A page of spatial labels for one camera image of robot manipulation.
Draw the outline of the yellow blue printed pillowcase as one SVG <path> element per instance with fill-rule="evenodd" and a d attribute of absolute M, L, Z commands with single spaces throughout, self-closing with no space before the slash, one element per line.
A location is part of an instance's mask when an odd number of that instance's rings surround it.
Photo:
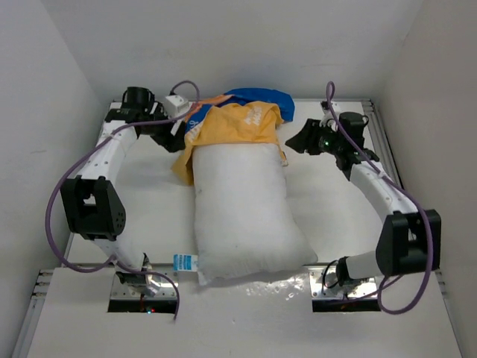
<path fill-rule="evenodd" d="M 223 95 L 201 100 L 185 117 L 185 149 L 171 170 L 182 182 L 192 185 L 192 154 L 198 146 L 279 145 L 277 128 L 292 122 L 294 111 L 293 98 L 275 89 L 232 89 Z"/>

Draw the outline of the white pillow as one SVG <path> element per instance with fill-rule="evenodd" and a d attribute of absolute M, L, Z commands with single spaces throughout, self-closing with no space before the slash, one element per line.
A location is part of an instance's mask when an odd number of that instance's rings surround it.
<path fill-rule="evenodd" d="M 317 262 L 288 205 L 277 145 L 197 147 L 192 169 L 200 285 Z"/>

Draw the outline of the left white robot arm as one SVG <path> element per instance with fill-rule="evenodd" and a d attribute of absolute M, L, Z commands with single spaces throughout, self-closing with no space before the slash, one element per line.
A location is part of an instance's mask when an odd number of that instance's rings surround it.
<path fill-rule="evenodd" d="M 127 88 L 121 103 L 107 112 L 98 138 L 100 149 L 60 187 L 70 231 L 114 258 L 122 284 L 149 295 L 157 293 L 162 280 L 150 273 L 148 256 L 122 234 L 127 214 L 115 182 L 127 152 L 140 136 L 149 136 L 169 153 L 182 150 L 185 125 L 181 116 L 189 108 L 189 101 L 174 92 L 157 100 L 149 89 Z"/>

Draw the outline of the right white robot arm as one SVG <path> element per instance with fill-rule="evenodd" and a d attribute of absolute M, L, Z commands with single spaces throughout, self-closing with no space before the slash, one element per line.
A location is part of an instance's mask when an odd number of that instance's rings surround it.
<path fill-rule="evenodd" d="M 299 154 L 331 154 L 345 178 L 363 193 L 382 220 L 375 250 L 338 260 L 338 284 L 439 269 L 439 213 L 419 212 L 406 195 L 391 185 L 377 155 L 364 146 L 364 129 L 369 122 L 366 116 L 343 112 L 338 122 L 339 127 L 333 128 L 331 116 L 307 119 L 285 143 Z"/>

